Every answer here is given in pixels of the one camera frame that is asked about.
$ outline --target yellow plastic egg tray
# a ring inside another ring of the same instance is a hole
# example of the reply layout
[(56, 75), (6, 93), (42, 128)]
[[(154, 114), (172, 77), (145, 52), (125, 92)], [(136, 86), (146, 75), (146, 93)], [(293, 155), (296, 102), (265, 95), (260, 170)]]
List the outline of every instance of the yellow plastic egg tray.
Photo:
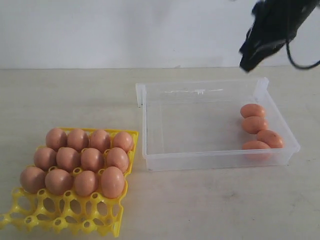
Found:
[[(65, 132), (70, 132), (74, 128), (61, 127)], [(82, 128), (88, 134), (93, 133), (96, 129)], [(134, 147), (128, 153), (129, 167), (124, 173), (126, 178), (132, 171), (134, 156), (138, 142), (137, 131), (105, 129), (111, 137), (111, 147), (114, 136), (126, 131), (134, 141)], [(74, 177), (83, 170), (77, 167), (71, 173)], [(100, 177), (104, 169), (98, 172)], [(63, 195), (57, 196), (51, 194), (46, 188), (40, 189), (36, 194), (26, 192), (22, 187), (12, 190), (12, 207), (8, 213), (1, 214), (0, 229), (5, 225), (12, 224), (19, 230), (23, 228), (30, 232), (34, 227), (40, 226), (49, 231), (53, 230), (59, 233), (62, 229), (69, 229), (76, 235), (79, 230), (84, 233), (97, 231), (101, 236), (111, 232), (114, 237), (118, 237), (122, 222), (124, 207), (121, 205), (122, 199), (128, 191), (128, 181), (125, 179), (125, 185), (121, 196), (114, 199), (106, 198), (102, 195), (101, 186), (96, 192), (88, 197), (78, 196), (74, 189), (66, 191)], [(27, 200), (28, 207), (20, 204), (20, 199)]]

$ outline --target white table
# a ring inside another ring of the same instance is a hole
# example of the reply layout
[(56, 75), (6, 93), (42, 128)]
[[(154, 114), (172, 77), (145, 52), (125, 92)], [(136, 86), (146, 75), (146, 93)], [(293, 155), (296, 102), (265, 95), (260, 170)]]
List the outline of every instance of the white table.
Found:
[[(141, 131), (135, 83), (234, 79), (238, 68), (0, 70), (0, 213), (52, 127)], [(119, 240), (318, 240), (320, 238), (320, 68), (259, 68), (301, 145), (288, 166), (148, 172), (141, 138)], [(1, 240), (55, 240), (7, 225)], [(110, 239), (97, 233), (60, 240)]]

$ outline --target black cable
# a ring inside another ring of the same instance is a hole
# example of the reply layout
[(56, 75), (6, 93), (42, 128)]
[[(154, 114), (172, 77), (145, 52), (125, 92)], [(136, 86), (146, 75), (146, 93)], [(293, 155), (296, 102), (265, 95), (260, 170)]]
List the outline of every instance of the black cable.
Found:
[(290, 0), (287, 0), (287, 23), (286, 23), (286, 35), (285, 35), (285, 48), (286, 48), (286, 55), (291, 63), (292, 66), (294, 66), (296, 69), (299, 70), (310, 70), (313, 69), (315, 67), (318, 67), (320, 65), (320, 60), (317, 61), (316, 63), (312, 64), (312, 65), (299, 65), (297, 64), (292, 56), (291, 56), (291, 52), (290, 52), (290, 46), (289, 46), (289, 32), (290, 32)]

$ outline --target transparent plastic box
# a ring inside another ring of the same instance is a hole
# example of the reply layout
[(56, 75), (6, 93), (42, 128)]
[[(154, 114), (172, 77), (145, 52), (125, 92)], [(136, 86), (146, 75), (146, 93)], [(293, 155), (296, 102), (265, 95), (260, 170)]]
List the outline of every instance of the transparent plastic box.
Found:
[[(300, 150), (296, 138), (268, 93), (269, 80), (137, 83), (142, 107), (142, 154), (150, 171), (212, 169), (288, 164)], [(284, 148), (242, 150), (255, 140), (242, 130), (240, 109), (257, 103), (266, 110), (269, 129)], [(271, 154), (268, 160), (248, 155)]]

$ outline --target egg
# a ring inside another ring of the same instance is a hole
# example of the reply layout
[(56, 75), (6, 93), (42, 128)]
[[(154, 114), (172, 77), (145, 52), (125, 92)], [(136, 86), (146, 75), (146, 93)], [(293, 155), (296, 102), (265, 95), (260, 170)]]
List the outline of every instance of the egg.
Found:
[(45, 145), (58, 151), (59, 148), (67, 146), (67, 134), (61, 128), (51, 129), (45, 136)]
[(249, 116), (242, 121), (242, 129), (249, 134), (257, 134), (268, 128), (268, 122), (261, 116)]
[(276, 132), (271, 130), (261, 130), (257, 133), (256, 139), (264, 142), (272, 149), (282, 149), (285, 146), (283, 138)]
[(82, 149), (89, 146), (87, 133), (80, 128), (73, 129), (67, 136), (67, 146), (81, 152)]
[(253, 116), (264, 118), (266, 116), (265, 108), (256, 103), (249, 103), (244, 105), (241, 108), (240, 113), (244, 118), (253, 117)]
[(112, 147), (121, 148), (127, 153), (134, 147), (134, 140), (129, 133), (121, 131), (114, 136)]
[(101, 153), (109, 149), (110, 144), (110, 134), (103, 129), (95, 130), (90, 136), (90, 148), (98, 149)]
[(80, 197), (87, 197), (98, 189), (99, 179), (93, 171), (83, 171), (74, 179), (74, 190)]
[(74, 178), (63, 169), (54, 169), (48, 172), (44, 182), (50, 193), (60, 196), (73, 187)]
[(113, 147), (110, 149), (106, 155), (106, 166), (107, 167), (117, 167), (124, 173), (129, 166), (129, 158), (127, 153), (120, 147)]
[(40, 189), (44, 189), (46, 173), (36, 166), (28, 166), (20, 174), (20, 184), (24, 190), (31, 194), (36, 194)]
[(56, 164), (60, 169), (71, 173), (81, 164), (80, 154), (71, 147), (62, 147), (56, 154)]
[(125, 177), (119, 168), (107, 167), (101, 175), (102, 194), (108, 199), (118, 198), (125, 187)]
[(33, 155), (34, 165), (44, 171), (48, 171), (49, 168), (55, 166), (57, 152), (50, 147), (40, 147)]
[(81, 154), (81, 167), (83, 170), (90, 170), (96, 173), (104, 166), (104, 156), (98, 149), (87, 148)]
[[(269, 145), (262, 141), (248, 141), (242, 145), (243, 150), (254, 149), (270, 149)], [(246, 154), (246, 158), (250, 160), (267, 160), (271, 157), (271, 153)]]

